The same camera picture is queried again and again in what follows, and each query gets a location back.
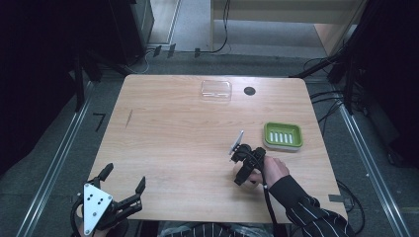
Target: green soap dish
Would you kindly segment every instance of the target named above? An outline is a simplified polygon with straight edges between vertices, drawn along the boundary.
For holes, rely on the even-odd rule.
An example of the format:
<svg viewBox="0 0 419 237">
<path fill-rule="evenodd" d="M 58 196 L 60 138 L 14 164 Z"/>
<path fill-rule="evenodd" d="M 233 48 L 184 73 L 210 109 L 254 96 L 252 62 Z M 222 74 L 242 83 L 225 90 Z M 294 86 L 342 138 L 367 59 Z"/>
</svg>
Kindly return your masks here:
<svg viewBox="0 0 419 237">
<path fill-rule="evenodd" d="M 295 124 L 267 122 L 264 144 L 273 149 L 298 151 L 302 146 L 301 128 Z"/>
</svg>

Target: transparent box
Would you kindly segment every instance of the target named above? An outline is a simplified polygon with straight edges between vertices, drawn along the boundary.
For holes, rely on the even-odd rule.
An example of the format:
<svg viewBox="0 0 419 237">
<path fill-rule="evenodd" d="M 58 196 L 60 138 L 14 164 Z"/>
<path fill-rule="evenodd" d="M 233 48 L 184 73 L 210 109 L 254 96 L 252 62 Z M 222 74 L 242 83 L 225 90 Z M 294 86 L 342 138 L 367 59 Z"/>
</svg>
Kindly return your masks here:
<svg viewBox="0 0 419 237">
<path fill-rule="evenodd" d="M 201 98 L 205 101 L 231 101 L 231 83 L 205 80 L 201 87 Z"/>
</svg>

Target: human hand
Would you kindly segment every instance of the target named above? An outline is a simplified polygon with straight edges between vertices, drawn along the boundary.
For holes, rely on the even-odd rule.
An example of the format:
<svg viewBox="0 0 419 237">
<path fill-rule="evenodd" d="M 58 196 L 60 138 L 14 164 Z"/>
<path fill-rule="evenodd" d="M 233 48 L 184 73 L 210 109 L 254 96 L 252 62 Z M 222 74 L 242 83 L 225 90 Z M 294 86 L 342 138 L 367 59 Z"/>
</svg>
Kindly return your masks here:
<svg viewBox="0 0 419 237">
<path fill-rule="evenodd" d="M 263 172 L 268 188 L 270 188 L 280 178 L 290 174 L 290 170 L 284 162 L 271 156 L 265 156 Z M 251 174 L 248 180 L 262 184 L 262 174 Z"/>
</svg>

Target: metal object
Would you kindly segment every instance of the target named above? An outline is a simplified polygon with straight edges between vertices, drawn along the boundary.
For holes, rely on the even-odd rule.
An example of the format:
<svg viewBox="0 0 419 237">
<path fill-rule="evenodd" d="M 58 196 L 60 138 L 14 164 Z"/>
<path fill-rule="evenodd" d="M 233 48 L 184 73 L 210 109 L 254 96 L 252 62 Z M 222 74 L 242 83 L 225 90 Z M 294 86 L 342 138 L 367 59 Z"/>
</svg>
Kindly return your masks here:
<svg viewBox="0 0 419 237">
<path fill-rule="evenodd" d="M 384 209 L 391 228 L 394 231 L 394 235 L 400 237 L 412 236 L 403 219 L 403 216 L 400 213 L 397 203 L 395 202 L 384 179 L 382 178 L 381 172 L 379 171 L 375 159 L 358 128 L 355 118 L 350 116 L 348 111 L 343 107 L 340 107 L 340 112 L 345 121 L 345 124 L 348 126 L 348 130 L 351 133 L 352 138 L 354 139 L 355 145 L 358 149 L 358 152 L 360 153 L 361 160 L 363 161 L 364 166 L 369 174 L 373 187 L 376 190 L 378 199 L 381 202 L 382 208 Z"/>
<path fill-rule="evenodd" d="M 68 151 L 74 141 L 74 137 L 83 121 L 86 111 L 90 105 L 91 94 L 94 90 L 94 84 L 89 82 L 86 87 L 86 101 L 78 113 L 76 113 L 68 127 L 67 131 L 62 138 L 62 141 L 55 153 L 55 156 L 43 178 L 40 188 L 37 191 L 28 212 L 25 216 L 24 221 L 19 228 L 16 236 L 32 236 L 35 227 L 37 226 L 38 220 L 41 217 L 43 208 L 49 198 L 52 188 L 55 184 L 56 179 L 61 171 L 62 165 L 67 157 Z"/>
</svg>

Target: wire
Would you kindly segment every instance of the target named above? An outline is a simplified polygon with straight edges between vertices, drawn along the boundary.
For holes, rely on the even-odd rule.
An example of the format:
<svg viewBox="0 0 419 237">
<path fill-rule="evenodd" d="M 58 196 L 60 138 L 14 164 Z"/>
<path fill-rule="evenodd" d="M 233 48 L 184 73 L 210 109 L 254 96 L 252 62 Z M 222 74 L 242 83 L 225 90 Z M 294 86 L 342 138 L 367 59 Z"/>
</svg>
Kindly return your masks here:
<svg viewBox="0 0 419 237">
<path fill-rule="evenodd" d="M 313 61 L 313 60 L 320 60 L 320 61 L 319 61 L 319 63 L 320 63 L 321 61 L 325 60 L 325 61 L 327 61 L 330 65 L 338 65 L 338 64 L 342 64 L 342 63 L 343 63 L 343 62 L 332 62 L 332 61 L 330 61 L 330 60 L 329 60 L 329 57 L 316 57 L 316 58 L 311 58 L 311 59 L 307 60 L 307 61 L 306 61 L 306 62 L 302 65 L 302 70 L 303 70 L 303 71 L 305 71 L 305 66 L 308 64 L 308 62 Z M 324 69 L 324 67 L 322 67 L 322 68 L 321 68 L 321 70 L 323 70 L 326 74 L 329 74 L 329 73 L 330 73 L 330 72 L 326 71 L 326 70 Z"/>
<path fill-rule="evenodd" d="M 253 161 L 255 161 L 256 164 L 257 164 L 256 168 L 261 172 L 263 193 L 264 193 L 264 196 L 265 196 L 266 206 L 268 207 L 268 212 L 269 212 L 269 215 L 271 216 L 271 220 L 272 220 L 272 223 L 273 223 L 273 226 L 274 226 L 274 236 L 279 236 L 279 229 L 278 229 L 279 225 L 278 225 L 278 222 L 277 222 L 277 218 L 275 217 L 274 210 L 272 208 L 271 199 L 269 198 L 268 185 L 266 183 L 265 174 L 263 172 L 263 166 L 259 163 L 258 159 L 256 159 L 256 157 L 252 153 L 250 153 L 248 151 L 238 151 L 238 152 L 248 155 Z"/>
<path fill-rule="evenodd" d="M 225 54 L 229 54 L 231 52 L 231 45 L 227 43 L 228 41 L 228 30 L 227 30 L 227 25 L 228 25 L 228 16 L 229 16 L 229 12 L 230 12 L 230 1 L 231 0 L 226 0 L 225 1 L 225 5 L 224 5 L 224 10 L 222 13 L 222 21 L 224 24 L 224 31 L 225 31 L 225 38 L 224 38 L 224 43 L 222 44 L 222 46 L 217 49 L 217 50 L 205 50 L 205 51 L 200 51 L 200 53 L 209 53 L 211 55 L 225 55 Z M 223 53 L 223 54 L 217 54 L 217 52 L 220 52 L 225 45 L 228 44 L 228 46 L 230 47 L 230 51 L 228 53 Z M 186 53 L 196 53 L 195 51 L 185 51 L 185 50 L 174 50 L 175 52 L 186 52 Z"/>
<path fill-rule="evenodd" d="M 150 51 L 154 51 L 155 49 L 156 49 L 155 47 L 154 48 L 151 48 L 151 47 L 147 48 L 145 50 L 145 53 L 146 53 L 145 55 L 147 55 L 147 53 L 150 52 Z M 128 67 L 134 66 L 140 59 L 141 59 L 141 56 L 136 56 L 135 61 L 133 63 L 127 65 L 127 66 Z"/>
<path fill-rule="evenodd" d="M 319 103 L 319 102 L 325 102 L 325 101 L 330 101 L 330 100 L 341 100 L 341 99 L 343 99 L 343 97 L 330 97 L 330 98 L 320 99 L 318 101 L 313 101 L 311 103 L 316 104 L 316 103 Z"/>
<path fill-rule="evenodd" d="M 319 92 L 319 93 L 315 93 L 315 94 L 310 95 L 310 99 L 314 99 L 314 98 L 316 98 L 316 97 L 323 96 L 323 95 L 327 95 L 327 94 L 332 94 L 332 93 L 343 93 L 343 92 L 344 92 L 344 91 L 342 91 L 342 90 Z"/>
<path fill-rule="evenodd" d="M 366 215 L 364 213 L 364 208 L 362 207 L 361 202 L 358 200 L 358 198 L 349 190 L 349 188 L 345 184 L 343 184 L 339 180 L 336 180 L 336 182 L 338 183 L 338 187 L 345 191 L 348 195 L 350 195 L 351 198 L 357 203 L 358 207 L 360 208 L 362 223 L 360 228 L 355 232 L 355 235 L 358 235 L 363 231 L 366 224 Z"/>
<path fill-rule="evenodd" d="M 145 68 L 145 70 L 143 70 L 143 71 L 141 71 L 141 72 L 137 72 L 137 71 L 134 71 L 134 70 L 132 70 L 131 68 L 129 68 L 128 66 L 126 66 L 125 65 L 125 68 L 128 70 L 128 71 L 130 71 L 130 72 L 132 72 L 132 73 L 134 73 L 134 74 L 144 74 L 145 72 L 147 72 L 148 71 L 148 69 L 150 68 L 150 63 L 148 62 L 148 59 L 147 59 L 147 56 L 148 56 L 148 54 L 150 54 L 151 52 L 153 52 L 154 50 L 151 50 L 151 51 L 149 51 L 149 52 L 147 52 L 146 54 L 145 54 L 145 56 L 144 56 L 144 60 L 145 60 L 145 63 L 146 63 L 146 68 Z"/>
<path fill-rule="evenodd" d="M 327 114 L 323 118 L 318 120 L 319 123 L 324 120 L 323 127 L 321 129 L 321 136 L 324 137 L 324 133 L 325 133 L 325 130 L 326 130 L 327 118 L 329 118 L 333 113 L 335 113 L 339 109 L 339 107 L 341 107 L 343 104 L 344 103 L 342 101 L 336 100 L 336 102 L 333 103 L 333 105 L 330 107 Z"/>
</svg>

